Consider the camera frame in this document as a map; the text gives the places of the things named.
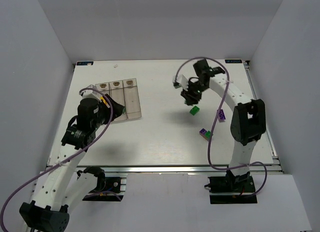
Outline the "purple small lego brick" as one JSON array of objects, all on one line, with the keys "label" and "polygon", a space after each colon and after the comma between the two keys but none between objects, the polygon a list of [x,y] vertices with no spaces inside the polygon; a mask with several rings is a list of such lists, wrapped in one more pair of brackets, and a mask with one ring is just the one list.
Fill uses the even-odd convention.
[{"label": "purple small lego brick", "polygon": [[206,137],[206,134],[207,134],[207,130],[206,129],[204,129],[204,128],[202,128],[200,131],[199,131],[199,134],[202,136],[202,137]]}]

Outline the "green lego joined brick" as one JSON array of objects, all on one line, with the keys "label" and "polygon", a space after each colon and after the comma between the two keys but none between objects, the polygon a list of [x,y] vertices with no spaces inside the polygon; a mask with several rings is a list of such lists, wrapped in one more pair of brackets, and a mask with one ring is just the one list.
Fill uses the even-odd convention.
[{"label": "green lego joined brick", "polygon": [[208,130],[205,134],[204,134],[204,138],[209,141],[211,137],[211,132]]}]

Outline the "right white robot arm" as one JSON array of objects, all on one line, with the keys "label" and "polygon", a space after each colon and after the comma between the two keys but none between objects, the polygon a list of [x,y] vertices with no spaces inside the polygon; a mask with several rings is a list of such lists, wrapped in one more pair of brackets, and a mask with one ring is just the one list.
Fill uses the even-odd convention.
[{"label": "right white robot arm", "polygon": [[253,150],[266,132],[266,107],[261,99],[253,99],[231,82],[230,73],[221,63],[217,67],[208,64],[208,57],[195,57],[193,69],[195,80],[186,78],[179,72],[173,77],[173,86],[181,88],[181,96],[188,106],[199,103],[202,93],[210,89],[221,98],[217,113],[227,104],[232,110],[230,132],[234,147],[229,165],[224,168],[225,176],[210,179],[207,188],[211,193],[243,192],[250,179]]}]

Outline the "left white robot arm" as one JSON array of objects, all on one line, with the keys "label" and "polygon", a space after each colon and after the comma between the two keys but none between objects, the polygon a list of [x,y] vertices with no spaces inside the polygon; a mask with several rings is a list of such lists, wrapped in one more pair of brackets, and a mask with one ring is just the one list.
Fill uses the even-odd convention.
[{"label": "left white robot arm", "polygon": [[72,209],[89,193],[99,194],[106,186],[105,173],[97,166],[78,172],[77,181],[68,186],[79,162],[88,151],[102,125],[108,126],[125,112],[125,106],[105,96],[84,95],[77,115],[68,122],[57,156],[57,168],[48,173],[45,183],[19,213],[27,226],[42,232],[65,231]]}]

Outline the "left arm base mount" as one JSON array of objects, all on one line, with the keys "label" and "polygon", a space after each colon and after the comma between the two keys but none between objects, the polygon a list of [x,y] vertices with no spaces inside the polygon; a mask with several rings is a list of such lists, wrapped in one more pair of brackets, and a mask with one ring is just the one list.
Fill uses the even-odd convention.
[{"label": "left arm base mount", "polygon": [[76,172],[77,179],[80,178],[83,174],[92,174],[97,178],[97,185],[92,189],[88,195],[86,195],[82,200],[83,201],[92,201],[92,202],[121,202],[123,199],[121,189],[122,178],[114,176],[106,176],[105,171],[97,166],[89,166],[84,170],[78,170]]}]

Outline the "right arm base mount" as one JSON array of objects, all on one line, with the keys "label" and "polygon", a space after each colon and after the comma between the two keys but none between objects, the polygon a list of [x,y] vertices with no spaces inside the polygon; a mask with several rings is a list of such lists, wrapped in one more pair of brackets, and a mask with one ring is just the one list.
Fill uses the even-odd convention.
[{"label": "right arm base mount", "polygon": [[211,205],[233,205],[233,204],[257,204],[257,196],[254,180],[249,176],[245,182],[232,186],[227,182],[225,176],[208,177],[208,184],[204,188],[209,191]]}]

